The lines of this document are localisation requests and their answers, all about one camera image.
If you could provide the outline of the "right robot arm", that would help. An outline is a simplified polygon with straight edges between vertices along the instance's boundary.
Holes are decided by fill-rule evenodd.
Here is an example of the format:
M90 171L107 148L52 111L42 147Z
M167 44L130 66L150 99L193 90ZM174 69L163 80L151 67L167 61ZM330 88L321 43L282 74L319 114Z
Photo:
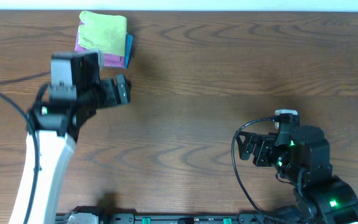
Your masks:
M234 136L242 160L273 167L293 186L296 218L267 217L283 223L358 223L358 198L352 187L333 175L330 145L322 129L284 124L277 133L239 131Z

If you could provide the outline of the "green microfiber cloth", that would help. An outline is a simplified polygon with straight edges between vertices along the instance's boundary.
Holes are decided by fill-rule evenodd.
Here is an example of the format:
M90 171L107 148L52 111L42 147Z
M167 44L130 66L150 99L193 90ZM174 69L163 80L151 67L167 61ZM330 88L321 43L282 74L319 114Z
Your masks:
M127 19L124 16L82 11L79 15L78 45L123 57L126 51Z

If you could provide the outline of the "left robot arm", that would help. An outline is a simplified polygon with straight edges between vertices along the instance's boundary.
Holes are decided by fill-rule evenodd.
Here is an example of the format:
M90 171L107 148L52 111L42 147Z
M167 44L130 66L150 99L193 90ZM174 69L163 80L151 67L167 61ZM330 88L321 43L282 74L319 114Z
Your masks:
M123 75L76 85L42 85L27 112L24 170L10 223L53 223L61 187L80 128L97 110L127 105L131 83Z

